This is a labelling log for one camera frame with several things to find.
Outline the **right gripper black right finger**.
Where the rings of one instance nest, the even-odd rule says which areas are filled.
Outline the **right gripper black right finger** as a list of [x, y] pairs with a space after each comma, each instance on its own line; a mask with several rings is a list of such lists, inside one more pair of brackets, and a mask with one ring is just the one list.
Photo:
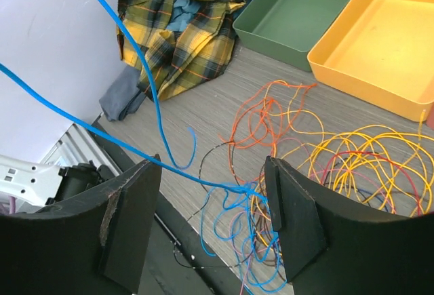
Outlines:
[[295, 294], [432, 294], [433, 215], [370, 208], [307, 178], [288, 162], [264, 163], [273, 230]]

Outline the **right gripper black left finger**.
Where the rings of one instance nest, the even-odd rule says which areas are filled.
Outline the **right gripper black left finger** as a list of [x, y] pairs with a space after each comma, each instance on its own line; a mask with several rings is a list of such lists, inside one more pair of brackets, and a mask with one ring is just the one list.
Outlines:
[[2, 216], [1, 293], [137, 293], [160, 183], [145, 160], [38, 212]]

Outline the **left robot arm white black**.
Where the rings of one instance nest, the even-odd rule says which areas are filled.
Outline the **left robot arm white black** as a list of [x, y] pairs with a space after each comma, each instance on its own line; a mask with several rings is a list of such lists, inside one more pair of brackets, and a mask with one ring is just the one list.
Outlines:
[[92, 161], [72, 166], [31, 163], [1, 156], [1, 215], [15, 214], [17, 201], [44, 207], [74, 197], [114, 177]]

